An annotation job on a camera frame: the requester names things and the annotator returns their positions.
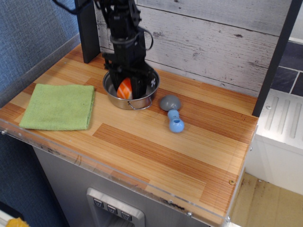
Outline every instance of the bowl handle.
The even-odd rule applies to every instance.
[[[134,108],[133,105],[131,104],[131,101],[127,101],[127,102],[132,107],[133,110],[144,110],[144,109],[147,109],[148,107],[150,107],[152,105],[152,98],[149,96],[148,99],[150,101],[150,104],[146,107],[143,107],[143,108]]]

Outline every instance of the stainless steel bowl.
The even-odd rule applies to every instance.
[[[115,106],[126,110],[143,110],[152,105],[152,101],[157,93],[160,84],[160,77],[154,71],[149,78],[150,84],[147,85],[146,94],[138,99],[122,99],[116,96],[117,92],[114,88],[109,72],[103,78],[103,87],[107,92],[108,99]]]

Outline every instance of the black frame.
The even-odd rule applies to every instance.
[[[75,0],[76,8],[86,1],[87,0]],[[85,63],[89,63],[100,53],[94,3],[87,6],[80,14],[78,14],[77,20],[83,51],[83,60]]]
[[[75,0],[76,7],[80,6],[83,2],[85,2],[85,0]],[[281,35],[278,39],[273,57],[269,64],[265,79],[263,81],[263,85],[261,87],[255,108],[253,110],[253,116],[259,117],[261,114],[271,84],[274,80],[277,68],[286,48],[286,44],[294,27],[296,18],[299,14],[302,2],[303,0],[292,0],[281,31]],[[81,14],[77,15],[80,39],[83,50],[83,59],[85,63],[89,63],[100,53],[97,22],[95,15],[96,14],[93,4],[84,9]]]
[[[260,117],[261,111],[263,109],[264,103],[266,101],[267,95],[269,93],[271,84],[274,80],[276,71],[278,69],[279,63],[281,61],[282,55],[286,48],[287,42],[289,40],[290,34],[294,27],[294,23],[300,11],[303,0],[293,0],[290,4],[280,37],[278,39],[273,57],[270,61],[265,79],[263,81],[254,111],[253,116]]]

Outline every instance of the button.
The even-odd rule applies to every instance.
[[[103,208],[104,206],[103,206],[103,202],[101,202],[101,201],[99,201],[99,200],[96,200],[95,198],[94,198],[94,204],[97,206],[97,207],[100,207],[100,208]]]
[[[127,214],[125,212],[121,212],[121,216],[125,219],[125,220],[128,220],[128,221],[132,221],[132,216],[130,214]]]
[[[107,210],[108,210],[109,212],[113,213],[113,214],[117,214],[117,213],[118,213],[118,212],[117,212],[117,209],[114,208],[114,207],[112,207],[112,206],[110,206],[110,205],[107,205]]]

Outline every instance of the folded cloth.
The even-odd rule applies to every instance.
[[[94,96],[93,86],[37,84],[19,126],[55,131],[87,129]]]

